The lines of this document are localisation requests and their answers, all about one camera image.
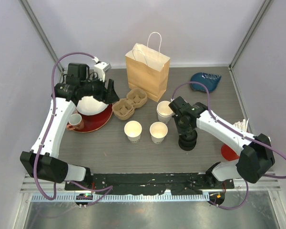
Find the stack of black cup lids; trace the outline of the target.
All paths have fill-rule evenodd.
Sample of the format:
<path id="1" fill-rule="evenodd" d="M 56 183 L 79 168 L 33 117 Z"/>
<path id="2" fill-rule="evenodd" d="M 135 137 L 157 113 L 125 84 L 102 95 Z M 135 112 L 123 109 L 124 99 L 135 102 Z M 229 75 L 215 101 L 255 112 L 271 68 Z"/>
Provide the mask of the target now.
<path id="1" fill-rule="evenodd" d="M 197 132 L 193 132 L 190 135 L 180 135 L 178 145 L 184 151 L 191 151 L 195 148 L 196 142 Z"/>

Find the white paper cup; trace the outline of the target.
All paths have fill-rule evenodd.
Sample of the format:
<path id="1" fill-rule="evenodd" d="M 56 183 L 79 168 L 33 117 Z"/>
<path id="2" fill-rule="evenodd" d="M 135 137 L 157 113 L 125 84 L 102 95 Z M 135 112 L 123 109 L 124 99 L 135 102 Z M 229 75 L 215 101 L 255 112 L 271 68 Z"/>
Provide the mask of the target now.
<path id="1" fill-rule="evenodd" d="M 137 143 L 140 140 L 142 126 L 137 121 L 129 121 L 124 126 L 124 133 L 132 143 Z"/>
<path id="2" fill-rule="evenodd" d="M 168 133 L 168 127 L 165 123 L 155 122 L 150 126 L 151 139 L 155 144 L 160 144 Z"/>

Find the dark red round tray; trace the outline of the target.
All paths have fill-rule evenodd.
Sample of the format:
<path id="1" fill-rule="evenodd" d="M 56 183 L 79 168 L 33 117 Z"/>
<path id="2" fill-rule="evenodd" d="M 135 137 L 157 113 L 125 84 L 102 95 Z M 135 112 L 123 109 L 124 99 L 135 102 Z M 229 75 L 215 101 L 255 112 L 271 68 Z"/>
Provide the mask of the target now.
<path id="1" fill-rule="evenodd" d="M 89 133 L 96 131 L 100 128 L 102 128 L 111 118 L 112 116 L 112 104 L 108 105 L 108 107 L 100 112 L 99 114 L 95 115 L 83 115 L 79 113 L 82 116 L 84 127 L 81 130 L 74 129 L 71 127 L 70 124 L 66 125 L 66 129 L 69 131 L 75 131 L 79 133 Z"/>

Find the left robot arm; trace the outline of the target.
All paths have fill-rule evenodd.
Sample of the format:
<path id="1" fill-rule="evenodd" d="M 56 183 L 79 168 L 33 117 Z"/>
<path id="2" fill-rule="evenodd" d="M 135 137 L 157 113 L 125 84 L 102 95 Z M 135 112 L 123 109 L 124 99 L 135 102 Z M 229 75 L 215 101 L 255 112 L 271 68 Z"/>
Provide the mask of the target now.
<path id="1" fill-rule="evenodd" d="M 23 151 L 20 156 L 21 163 L 31 177 L 56 183 L 75 181 L 81 190 L 91 187 L 89 168 L 59 160 L 59 148 L 67 122 L 83 97 L 91 96 L 104 104 L 119 100 L 114 81 L 105 80 L 105 73 L 110 68 L 108 63 L 97 62 L 94 72 L 89 74 L 90 68 L 86 64 L 68 65 L 64 81 L 54 87 L 50 110 L 38 139 L 29 152 Z"/>

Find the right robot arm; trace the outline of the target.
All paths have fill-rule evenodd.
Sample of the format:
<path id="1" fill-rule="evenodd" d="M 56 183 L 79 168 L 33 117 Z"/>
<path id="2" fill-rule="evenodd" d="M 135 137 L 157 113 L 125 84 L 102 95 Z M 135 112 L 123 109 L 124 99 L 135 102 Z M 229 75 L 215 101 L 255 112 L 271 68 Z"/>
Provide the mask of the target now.
<path id="1" fill-rule="evenodd" d="M 219 187 L 223 181 L 242 178 L 256 183 L 275 163 L 270 150 L 270 140 L 264 135 L 255 136 L 241 131 L 215 115 L 200 102 L 190 105 L 182 97 L 169 103 L 179 135 L 178 145 L 191 151 L 196 146 L 197 131 L 204 130 L 230 147 L 239 158 L 229 162 L 217 162 L 206 171 L 206 184 Z"/>

